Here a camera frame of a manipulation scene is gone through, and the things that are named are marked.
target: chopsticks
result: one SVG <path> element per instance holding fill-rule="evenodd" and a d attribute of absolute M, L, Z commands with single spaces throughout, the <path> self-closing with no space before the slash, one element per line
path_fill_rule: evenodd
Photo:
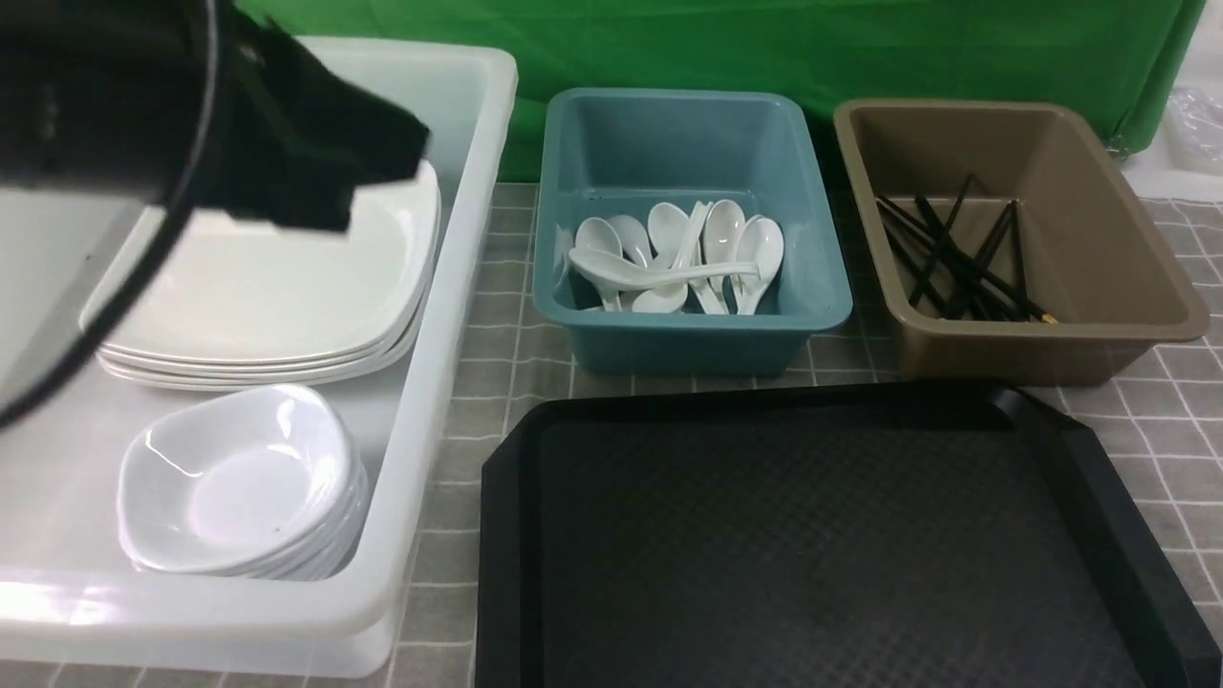
<path fill-rule="evenodd" d="M 1027 292 L 1016 200 L 1007 203 L 976 254 L 970 257 L 955 244 L 951 229 L 975 180 L 974 175 L 969 175 L 964 180 L 947 221 L 938 216 L 929 199 L 923 196 L 914 198 L 921 220 L 890 198 L 877 197 L 877 203 L 883 210 L 881 216 L 884 219 L 888 243 L 892 246 L 896 260 L 915 280 L 914 287 L 909 292 L 909 303 L 916 306 L 922 298 L 928 298 L 939 315 L 947 319 L 963 318 L 967 310 L 976 319 L 1010 321 L 1036 319 L 1047 324 L 1057 324 L 1058 319 L 1032 301 Z M 917 259 L 899 241 L 898 230 L 912 243 L 926 251 L 925 259 L 920 265 Z M 1010 233 L 1011 258 L 1015 269 L 1014 285 L 1008 284 L 1007 280 L 989 269 L 1008 232 Z M 940 263 L 955 281 L 949 297 L 944 297 L 931 284 L 931 277 Z"/>

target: brown plastic bin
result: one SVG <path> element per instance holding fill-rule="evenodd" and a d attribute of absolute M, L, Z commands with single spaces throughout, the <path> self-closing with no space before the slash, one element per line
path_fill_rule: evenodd
<path fill-rule="evenodd" d="M 1087 122 L 1057 105 L 852 100 L 837 137 L 884 301 L 904 379 L 993 378 L 1014 385 L 1099 385 L 1164 341 L 1202 336 L 1210 312 Z M 972 254 L 1011 198 L 1031 298 L 1060 324 L 949 320 L 895 260 L 876 204 L 914 211 L 926 196 L 942 218 L 969 174 L 951 229 Z M 912 255 L 925 255 L 906 244 Z M 1010 241 L 992 263 L 1014 284 Z M 948 293 L 949 276 L 934 284 Z"/>

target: teal plastic bin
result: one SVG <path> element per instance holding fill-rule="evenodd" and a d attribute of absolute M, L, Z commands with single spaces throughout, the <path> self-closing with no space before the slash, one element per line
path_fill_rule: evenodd
<path fill-rule="evenodd" d="M 645 224 L 656 203 L 734 198 L 778 221 L 781 271 L 755 315 L 609 313 L 570 269 L 588 216 Z M 580 88 L 548 105 L 534 304 L 603 375 L 777 376 L 852 309 L 845 262 L 802 111 L 767 93 Z"/>

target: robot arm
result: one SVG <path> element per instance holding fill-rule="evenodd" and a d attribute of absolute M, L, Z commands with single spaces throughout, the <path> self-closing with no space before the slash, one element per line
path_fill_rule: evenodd
<path fill-rule="evenodd" d="M 202 106 L 199 1 L 0 5 L 0 185 L 164 203 Z M 415 176 L 428 139 L 415 116 L 231 0 L 220 6 L 232 97 L 219 112 L 219 167 L 196 205 L 344 230 L 356 186 Z"/>

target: textured tray surface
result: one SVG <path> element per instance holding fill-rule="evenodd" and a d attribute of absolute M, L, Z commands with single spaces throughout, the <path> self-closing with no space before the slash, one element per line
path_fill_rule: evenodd
<path fill-rule="evenodd" d="M 544 686 L 1142 686 L 1014 434 L 572 423 L 538 447 Z"/>

